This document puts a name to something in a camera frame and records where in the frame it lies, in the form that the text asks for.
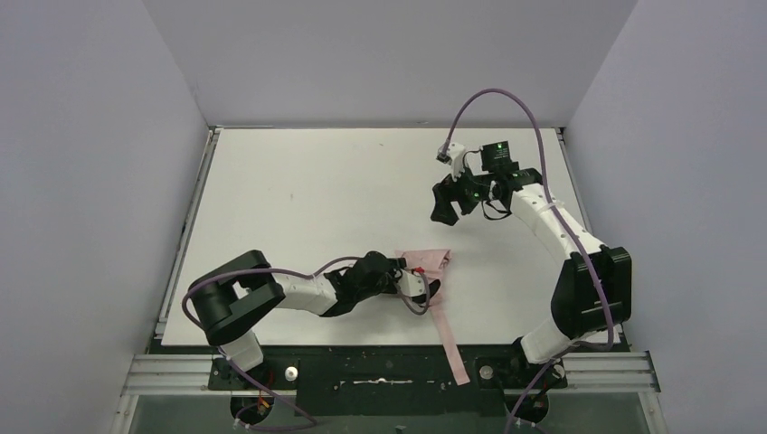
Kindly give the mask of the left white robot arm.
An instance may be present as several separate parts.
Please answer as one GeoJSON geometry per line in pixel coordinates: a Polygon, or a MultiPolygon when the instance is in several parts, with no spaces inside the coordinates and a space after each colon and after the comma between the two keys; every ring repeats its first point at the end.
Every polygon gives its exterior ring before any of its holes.
{"type": "Polygon", "coordinates": [[[378,251],[332,259],[305,274],[274,268],[262,251],[248,250],[195,280],[182,310],[208,345],[248,372],[264,362],[253,328],[274,309],[337,317],[369,298],[392,295],[423,315],[440,288],[440,279],[428,277],[424,267],[378,251]]]}

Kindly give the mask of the pink and black folding umbrella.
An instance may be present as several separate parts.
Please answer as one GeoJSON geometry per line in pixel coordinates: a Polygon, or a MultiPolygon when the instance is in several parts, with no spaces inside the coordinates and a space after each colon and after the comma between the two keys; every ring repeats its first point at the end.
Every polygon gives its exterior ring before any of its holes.
{"type": "Polygon", "coordinates": [[[447,292],[444,289],[444,275],[450,264],[450,250],[397,250],[395,255],[405,258],[409,266],[422,269],[430,283],[436,280],[441,283],[437,294],[430,300],[428,312],[431,314],[432,323],[436,327],[455,384],[457,386],[469,384],[469,374],[445,311],[444,300],[447,292]]]}

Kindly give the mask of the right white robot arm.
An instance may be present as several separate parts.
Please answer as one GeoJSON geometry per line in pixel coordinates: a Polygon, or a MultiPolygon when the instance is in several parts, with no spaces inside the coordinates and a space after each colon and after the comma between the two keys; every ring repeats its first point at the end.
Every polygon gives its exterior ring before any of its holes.
{"type": "Polygon", "coordinates": [[[512,160],[506,141],[479,149],[481,173],[466,163],[468,150],[451,143],[438,154],[450,166],[432,188],[431,220],[455,225],[461,215],[498,202],[503,217],[514,216],[541,241],[561,270],[550,315],[516,340],[528,364],[542,364],[585,338],[630,319],[632,260],[622,247],[610,248],[578,223],[554,197],[543,177],[512,160]]]}

